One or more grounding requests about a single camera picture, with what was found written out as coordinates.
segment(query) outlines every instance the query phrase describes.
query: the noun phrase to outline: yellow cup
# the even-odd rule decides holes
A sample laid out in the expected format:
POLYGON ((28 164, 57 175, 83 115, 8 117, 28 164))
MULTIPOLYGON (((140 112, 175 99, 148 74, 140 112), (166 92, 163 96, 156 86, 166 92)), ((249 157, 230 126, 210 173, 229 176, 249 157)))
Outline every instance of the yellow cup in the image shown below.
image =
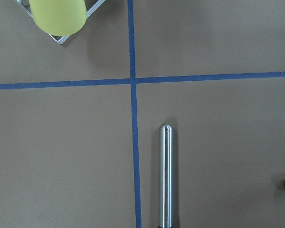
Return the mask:
POLYGON ((29 0, 37 26, 53 36, 78 32, 86 22, 84 0, 29 0))

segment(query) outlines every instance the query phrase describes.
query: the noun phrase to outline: metal rod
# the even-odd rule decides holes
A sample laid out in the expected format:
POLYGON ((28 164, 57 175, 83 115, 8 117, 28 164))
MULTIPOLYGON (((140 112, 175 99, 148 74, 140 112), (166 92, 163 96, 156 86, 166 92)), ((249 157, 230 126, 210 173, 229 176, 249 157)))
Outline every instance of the metal rod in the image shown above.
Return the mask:
POLYGON ((159 171, 159 228, 171 228, 172 224, 172 127, 160 127, 159 171))

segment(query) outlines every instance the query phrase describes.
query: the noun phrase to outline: horizontal blue line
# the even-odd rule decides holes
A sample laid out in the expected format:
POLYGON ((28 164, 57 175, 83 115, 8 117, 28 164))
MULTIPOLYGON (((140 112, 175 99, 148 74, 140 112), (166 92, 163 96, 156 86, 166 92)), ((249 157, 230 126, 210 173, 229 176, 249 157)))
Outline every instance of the horizontal blue line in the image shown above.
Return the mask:
POLYGON ((120 85, 120 84, 130 84, 130 79, 129 78, 123 78, 123 79, 103 79, 103 80, 0 84, 0 90, 3 90, 3 89, 49 88, 49 87, 70 87, 70 86, 98 86, 98 85, 100 86, 100 85, 120 85))
POLYGON ((145 77, 145 78, 140 77, 136 78, 136 83, 141 84, 141 83, 160 83, 160 82, 188 82, 188 81, 208 81, 208 80, 227 80, 227 79, 245 79, 245 78, 266 78, 266 77, 285 77, 285 72, 145 77))

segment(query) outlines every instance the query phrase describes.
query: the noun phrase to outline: blue tape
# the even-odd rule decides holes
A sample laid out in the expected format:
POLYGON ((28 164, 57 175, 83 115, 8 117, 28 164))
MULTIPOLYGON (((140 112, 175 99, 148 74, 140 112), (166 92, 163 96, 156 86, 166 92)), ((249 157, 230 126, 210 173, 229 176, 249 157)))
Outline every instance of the blue tape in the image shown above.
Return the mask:
POLYGON ((196 75, 196 76, 170 76, 170 77, 145 77, 145 78, 137 78, 136 83, 142 84, 142 83, 160 83, 160 82, 188 82, 188 81, 248 79, 248 78, 267 78, 267 77, 285 77, 285 72, 223 74, 223 75, 196 75))
POLYGON ((141 190, 140 190, 140 175, 139 175, 138 123, 137 123, 137 92, 136 92, 136 75, 135 75, 136 70, 135 70, 133 0, 128 0, 128 25, 129 25, 129 54, 130 54, 130 79, 131 79, 135 216, 136 216, 136 228, 142 228, 141 190))
POLYGON ((121 85, 121 84, 130 84, 130 79, 129 78, 123 78, 123 79, 104 79, 104 80, 0 84, 0 90, 3 90, 3 89, 32 89, 32 88, 69 87, 69 86, 121 85))

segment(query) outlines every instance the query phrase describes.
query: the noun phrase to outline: gray surface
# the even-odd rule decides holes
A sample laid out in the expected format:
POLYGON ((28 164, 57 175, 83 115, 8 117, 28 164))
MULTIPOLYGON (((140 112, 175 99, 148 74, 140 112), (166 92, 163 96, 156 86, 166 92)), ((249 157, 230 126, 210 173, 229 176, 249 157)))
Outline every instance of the gray surface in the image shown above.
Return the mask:
POLYGON ((285 228, 285 78, 137 89, 143 228, 157 225, 163 123, 177 130, 174 227, 285 228))
POLYGON ((0 0, 0 83, 129 78, 127 1, 106 1, 62 46, 0 0))
POLYGON ((129 93, 0 91, 0 228, 135 227, 129 93))
POLYGON ((285 71, 285 0, 134 1, 138 77, 285 71))

